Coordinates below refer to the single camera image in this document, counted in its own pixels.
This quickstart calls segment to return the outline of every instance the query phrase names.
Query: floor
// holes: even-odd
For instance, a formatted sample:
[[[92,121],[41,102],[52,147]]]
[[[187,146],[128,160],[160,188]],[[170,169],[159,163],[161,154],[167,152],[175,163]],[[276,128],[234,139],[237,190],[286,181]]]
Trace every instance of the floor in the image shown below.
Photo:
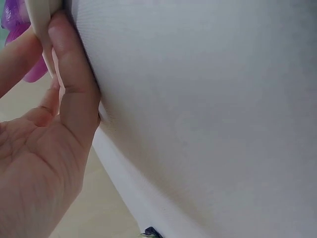
[[[20,82],[0,100],[0,120],[10,120],[37,105],[49,77]],[[94,150],[89,155],[81,194],[50,238],[136,238],[139,229]]]

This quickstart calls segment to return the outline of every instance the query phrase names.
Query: purple plastic toy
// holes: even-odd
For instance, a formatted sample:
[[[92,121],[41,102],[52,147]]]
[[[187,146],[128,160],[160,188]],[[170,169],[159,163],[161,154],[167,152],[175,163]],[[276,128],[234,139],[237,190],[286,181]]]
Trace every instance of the purple plastic toy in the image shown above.
[[[18,38],[30,27],[30,20],[24,0],[6,0],[1,18],[1,26],[10,31],[5,44]],[[43,57],[24,76],[26,82],[39,80],[48,71]]]

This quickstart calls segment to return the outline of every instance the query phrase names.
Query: white sheet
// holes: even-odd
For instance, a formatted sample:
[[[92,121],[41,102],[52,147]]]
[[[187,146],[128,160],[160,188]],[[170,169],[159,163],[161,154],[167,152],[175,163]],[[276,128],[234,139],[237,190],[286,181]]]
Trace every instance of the white sheet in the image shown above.
[[[94,147],[142,230],[316,237],[314,1],[68,3],[109,116]]]

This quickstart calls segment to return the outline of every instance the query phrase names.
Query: hand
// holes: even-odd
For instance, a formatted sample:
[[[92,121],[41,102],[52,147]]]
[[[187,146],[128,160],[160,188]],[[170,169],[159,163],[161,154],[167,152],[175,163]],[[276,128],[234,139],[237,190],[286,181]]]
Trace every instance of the hand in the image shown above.
[[[100,122],[100,93],[81,42],[64,14],[53,17],[49,34],[65,94],[57,116],[55,76],[37,108],[0,124],[0,238],[50,235],[81,190]],[[21,80],[41,53],[32,29],[4,48],[0,97]]]

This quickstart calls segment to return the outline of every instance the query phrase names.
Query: blue object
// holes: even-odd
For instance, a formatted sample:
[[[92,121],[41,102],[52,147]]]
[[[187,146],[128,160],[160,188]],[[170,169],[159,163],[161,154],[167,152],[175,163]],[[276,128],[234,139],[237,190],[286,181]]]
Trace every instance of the blue object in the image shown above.
[[[0,0],[0,19],[2,17],[3,8],[4,8],[4,0]],[[9,32],[7,30],[0,28],[0,49],[4,47],[5,40],[8,34]]]

